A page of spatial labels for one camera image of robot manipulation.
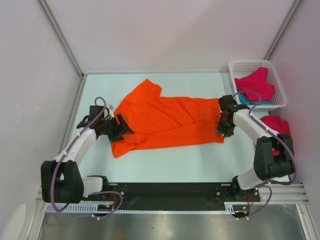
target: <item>orange cloth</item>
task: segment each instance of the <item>orange cloth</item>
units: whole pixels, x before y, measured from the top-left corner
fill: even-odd
[[[160,96],[162,88],[146,79],[115,110],[134,134],[111,144],[118,158],[131,150],[223,143],[216,133],[220,119],[217,98]]]

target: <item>folded clothing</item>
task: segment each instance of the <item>folded clothing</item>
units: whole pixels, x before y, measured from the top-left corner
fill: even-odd
[[[243,78],[235,78],[237,88],[245,91],[255,91],[261,96],[262,101],[271,102],[273,95],[276,93],[275,86],[267,82],[268,68],[259,67],[255,72]],[[248,101],[259,101],[259,97],[253,92],[245,92],[244,95]]]
[[[240,103],[242,103],[242,104],[255,105],[257,103],[257,101],[248,101],[246,95],[244,95],[242,93],[239,93],[238,97],[239,97]],[[260,105],[272,105],[272,103],[270,101],[261,101]]]
[[[134,134],[111,143],[118,158],[132,150],[159,149],[207,143],[223,143],[217,134],[220,106],[217,98],[161,96],[162,88],[146,79],[115,110]]]
[[[269,128],[277,131],[280,134],[291,134],[289,124],[287,121],[281,121],[279,116],[264,116],[261,118],[261,121],[267,125]],[[279,154],[279,151],[273,151],[273,155],[276,156]]]

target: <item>blue cloth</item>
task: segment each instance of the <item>blue cloth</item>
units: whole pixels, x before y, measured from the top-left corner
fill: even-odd
[[[246,105],[255,105],[257,101],[248,101],[246,95],[239,93],[239,100],[240,103],[246,104]],[[260,105],[272,105],[270,101],[261,101]]]

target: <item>white wall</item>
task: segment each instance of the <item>white wall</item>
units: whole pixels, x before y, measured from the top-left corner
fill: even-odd
[[[0,8],[0,236],[31,212],[40,166],[58,153],[79,79],[36,0]]]
[[[261,59],[293,0],[47,0],[85,73],[226,71]]]
[[[276,113],[289,121],[298,176],[320,224],[319,9],[319,0],[303,2],[271,61],[288,95]]]

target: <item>robotic arm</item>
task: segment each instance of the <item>robotic arm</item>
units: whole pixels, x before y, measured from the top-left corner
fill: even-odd
[[[232,191],[234,193],[253,189],[267,180],[295,172],[290,155],[274,137],[277,136],[284,141],[293,153],[292,138],[288,134],[279,134],[269,129],[254,117],[247,105],[237,104],[232,95],[219,98],[219,105],[222,113],[217,133],[223,134],[225,138],[231,137],[234,134],[235,126],[238,126],[255,143],[253,168],[233,178]],[[114,116],[110,107],[106,107],[104,114],[101,114],[104,108],[104,106],[98,105],[90,106],[89,115],[85,116],[76,127],[78,139],[71,141],[53,161],[45,161],[41,165],[41,187],[44,202],[51,202],[53,181],[53,197],[56,203],[76,204],[83,197],[99,193],[108,187],[107,177],[94,175],[82,179],[78,169],[87,150],[99,136],[107,135],[112,143],[123,140],[123,134],[134,133],[122,115]],[[273,150],[279,151],[279,155],[273,156]],[[54,177],[58,161],[63,157],[65,158],[57,168],[57,174]]]

